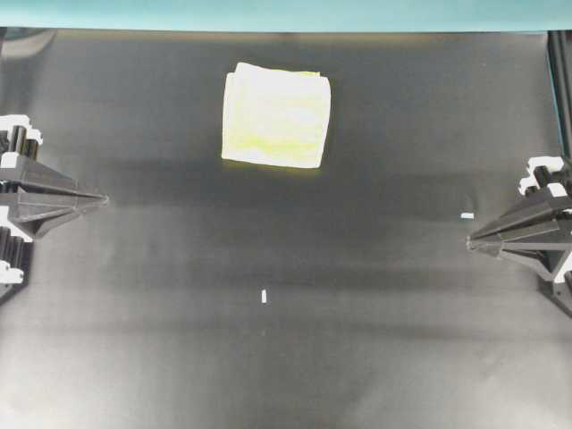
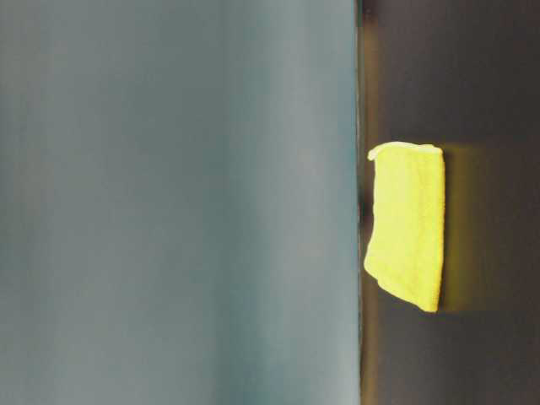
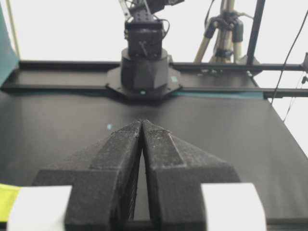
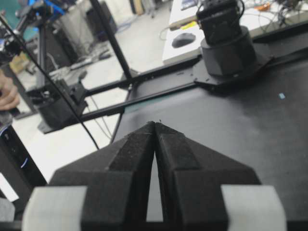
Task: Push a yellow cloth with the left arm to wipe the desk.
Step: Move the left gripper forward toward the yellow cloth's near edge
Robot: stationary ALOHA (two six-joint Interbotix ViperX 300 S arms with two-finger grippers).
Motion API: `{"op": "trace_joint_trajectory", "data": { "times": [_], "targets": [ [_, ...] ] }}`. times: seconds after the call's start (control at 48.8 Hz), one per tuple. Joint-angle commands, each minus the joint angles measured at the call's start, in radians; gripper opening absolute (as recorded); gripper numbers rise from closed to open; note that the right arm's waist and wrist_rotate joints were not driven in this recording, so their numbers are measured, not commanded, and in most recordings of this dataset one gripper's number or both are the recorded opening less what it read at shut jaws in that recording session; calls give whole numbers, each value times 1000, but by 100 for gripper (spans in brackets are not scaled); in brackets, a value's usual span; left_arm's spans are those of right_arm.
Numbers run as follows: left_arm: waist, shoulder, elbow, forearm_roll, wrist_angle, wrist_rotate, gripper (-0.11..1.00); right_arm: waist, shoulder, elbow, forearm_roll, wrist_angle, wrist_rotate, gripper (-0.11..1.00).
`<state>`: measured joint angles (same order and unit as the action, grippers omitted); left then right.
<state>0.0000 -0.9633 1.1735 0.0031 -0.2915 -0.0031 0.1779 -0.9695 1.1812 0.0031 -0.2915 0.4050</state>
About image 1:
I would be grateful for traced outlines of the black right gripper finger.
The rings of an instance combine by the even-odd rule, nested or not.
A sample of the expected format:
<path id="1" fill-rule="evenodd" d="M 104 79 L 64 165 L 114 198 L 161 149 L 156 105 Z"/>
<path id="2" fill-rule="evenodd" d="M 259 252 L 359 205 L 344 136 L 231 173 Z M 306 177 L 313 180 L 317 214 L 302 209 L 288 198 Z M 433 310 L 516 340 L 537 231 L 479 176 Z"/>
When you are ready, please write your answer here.
<path id="1" fill-rule="evenodd" d="M 530 195 L 467 237 L 467 244 L 570 244 L 571 197 Z"/>
<path id="2" fill-rule="evenodd" d="M 467 248 L 523 265 L 548 282 L 571 275 L 571 223 L 538 223 L 491 233 L 474 233 Z"/>

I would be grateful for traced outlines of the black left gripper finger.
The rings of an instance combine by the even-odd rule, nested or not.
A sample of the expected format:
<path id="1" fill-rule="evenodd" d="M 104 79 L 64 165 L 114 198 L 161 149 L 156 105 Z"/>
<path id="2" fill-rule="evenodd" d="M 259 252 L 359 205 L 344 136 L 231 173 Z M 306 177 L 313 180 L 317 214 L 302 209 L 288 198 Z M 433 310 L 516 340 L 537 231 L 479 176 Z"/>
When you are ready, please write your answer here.
<path id="1" fill-rule="evenodd" d="M 1 180 L 16 183 L 23 188 L 46 191 L 48 194 L 108 201 L 107 195 L 88 189 L 77 180 L 18 153 L 2 154 Z"/>
<path id="2" fill-rule="evenodd" d="M 13 237 L 34 241 L 52 229 L 104 207 L 102 195 L 64 195 L 33 192 L 1 194 L 1 227 Z"/>

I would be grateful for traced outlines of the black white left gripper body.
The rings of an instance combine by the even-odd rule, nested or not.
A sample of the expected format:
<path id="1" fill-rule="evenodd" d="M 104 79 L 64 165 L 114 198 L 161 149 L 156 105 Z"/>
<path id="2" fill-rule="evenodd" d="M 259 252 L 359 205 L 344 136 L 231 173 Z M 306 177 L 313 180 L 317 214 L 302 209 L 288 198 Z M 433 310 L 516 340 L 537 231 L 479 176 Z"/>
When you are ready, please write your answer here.
<path id="1" fill-rule="evenodd" d="M 36 160 L 42 144 L 41 132 L 26 114 L 1 116 L 1 167 L 15 166 L 18 156 Z M 1 304 L 27 285 L 33 254 L 31 237 L 8 219 L 10 196 L 18 191 L 15 182 L 1 180 Z"/>

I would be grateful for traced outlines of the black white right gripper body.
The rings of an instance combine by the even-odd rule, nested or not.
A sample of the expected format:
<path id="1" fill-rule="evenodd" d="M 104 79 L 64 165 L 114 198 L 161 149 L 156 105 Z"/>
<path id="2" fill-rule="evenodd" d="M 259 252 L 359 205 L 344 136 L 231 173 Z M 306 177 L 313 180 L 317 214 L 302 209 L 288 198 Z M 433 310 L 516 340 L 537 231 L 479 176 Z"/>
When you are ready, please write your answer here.
<path id="1" fill-rule="evenodd" d="M 566 156 L 535 156 L 527 161 L 527 176 L 518 184 L 526 198 L 539 194 L 558 210 L 571 209 L 571 159 Z"/>

